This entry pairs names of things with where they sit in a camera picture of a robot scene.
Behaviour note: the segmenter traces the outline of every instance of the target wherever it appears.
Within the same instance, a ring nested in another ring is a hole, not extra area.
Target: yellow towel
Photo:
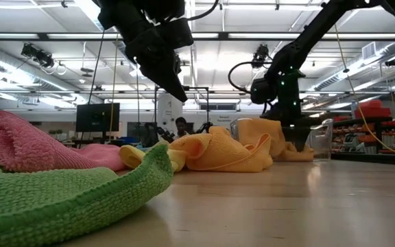
[[[183,137],[169,148],[186,152],[187,167],[195,171],[261,172],[272,164],[270,145],[268,134],[262,134],[255,145],[243,146],[227,129],[214,126],[209,134]]]
[[[263,133],[271,136],[269,154],[276,161],[312,161],[313,150],[306,147],[302,152],[297,152],[292,143],[286,143],[283,129],[279,121],[267,119],[239,119],[237,121],[239,142],[243,145],[256,143]]]
[[[169,143],[166,141],[160,141],[154,147],[161,144],[169,145]],[[135,169],[141,164],[141,161],[143,160],[143,157],[145,155],[143,151],[131,145],[122,146],[120,148],[119,154],[123,163],[132,169]],[[179,172],[184,167],[187,153],[180,150],[168,149],[167,154],[169,155],[173,170],[175,172]]]
[[[280,155],[275,159],[275,161],[294,161],[294,162],[302,162],[302,161],[312,161],[315,151],[310,148],[308,145],[304,146],[304,150],[302,152],[298,152],[295,146],[287,142],[285,145],[285,150],[281,152]]]

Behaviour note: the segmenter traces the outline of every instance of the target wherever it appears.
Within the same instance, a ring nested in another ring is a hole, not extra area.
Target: pink microfiber towel
[[[119,147],[91,144],[81,150],[70,149],[26,120],[3,110],[0,110],[0,166],[13,172],[125,168]]]

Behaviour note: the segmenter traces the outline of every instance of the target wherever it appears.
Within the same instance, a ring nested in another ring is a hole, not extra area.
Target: yellow cable
[[[114,64],[114,79],[112,81],[112,103],[110,107],[110,127],[109,127],[109,141],[112,139],[112,119],[114,118],[114,96],[115,96],[115,75],[117,74],[117,56],[118,56],[118,45],[115,45],[115,64]]]
[[[340,41],[340,39],[339,39],[339,32],[337,31],[337,26],[336,26],[336,24],[335,24],[335,31],[336,31],[337,43],[338,43],[338,45],[339,45],[339,51],[341,52],[342,62],[343,62],[343,64],[344,64],[345,69],[347,70],[347,64],[346,64],[346,61],[345,61],[345,59],[344,59],[344,53],[343,53],[343,51],[342,51],[341,41]],[[385,148],[388,149],[389,151],[395,152],[395,150],[393,150],[392,148],[390,148],[390,147],[388,147],[386,144],[384,144],[384,142],[382,142],[382,140],[379,140],[379,138],[377,138],[376,135],[375,135],[375,134],[371,131],[371,129],[368,127],[367,120],[365,119],[365,116],[363,115],[363,112],[362,112],[362,110],[361,110],[361,104],[360,104],[360,102],[359,102],[358,97],[356,96],[356,91],[355,91],[355,88],[353,87],[353,84],[352,84],[352,82],[351,82],[350,76],[348,75],[348,73],[346,73],[346,75],[347,75],[347,80],[348,80],[348,82],[350,83],[351,90],[352,90],[352,92],[353,92],[353,97],[355,98],[355,100],[356,100],[356,102],[357,102],[357,109],[358,109],[359,112],[361,113],[363,122],[364,122],[365,126],[367,127],[368,132],[369,132],[369,133],[370,133],[380,144],[382,144],[383,147],[385,147]]]

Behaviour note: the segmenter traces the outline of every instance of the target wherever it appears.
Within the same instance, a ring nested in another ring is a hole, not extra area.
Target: air duct
[[[27,63],[23,64],[22,61],[20,61],[17,58],[14,58],[10,55],[3,54],[0,51],[0,71],[2,72],[9,72],[13,73],[13,71],[20,71],[23,72],[25,77],[30,77],[33,80],[38,81],[38,86],[42,85],[49,85],[49,88],[53,87],[58,90],[62,91],[78,91],[80,90],[78,87],[73,86],[69,84],[68,82],[64,82],[58,78],[53,77],[52,75],[47,75],[40,69],[37,69],[36,67],[33,67],[32,65],[29,65]],[[83,97],[84,99],[88,99],[88,95],[80,95],[80,97]],[[97,96],[92,96],[91,98],[91,103],[94,104],[100,104],[103,103],[104,101]]]
[[[395,56],[395,42],[373,42],[362,49],[362,54],[347,62],[348,74],[355,75],[367,69],[374,63],[380,63],[390,60]],[[336,68],[332,73],[325,75],[315,82],[312,88],[320,91],[336,82],[346,79],[347,73],[344,72],[345,66]]]

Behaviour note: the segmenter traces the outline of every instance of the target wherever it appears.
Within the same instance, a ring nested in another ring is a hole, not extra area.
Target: orange microfiber towel
[[[195,171],[261,172],[272,165],[271,139],[267,133],[254,145],[242,145],[224,127],[214,126],[209,132],[182,137],[169,148],[186,152],[186,165]]]
[[[287,142],[285,145],[285,149],[281,152],[280,155],[278,155],[275,161],[312,161],[314,154],[315,151],[308,145],[304,146],[304,150],[302,152],[298,152],[293,143]]]
[[[243,145],[256,143],[261,135],[268,133],[271,138],[269,154],[276,161],[312,161],[313,150],[306,147],[303,152],[297,152],[292,143],[286,143],[281,122],[267,119],[237,120],[239,142]]]

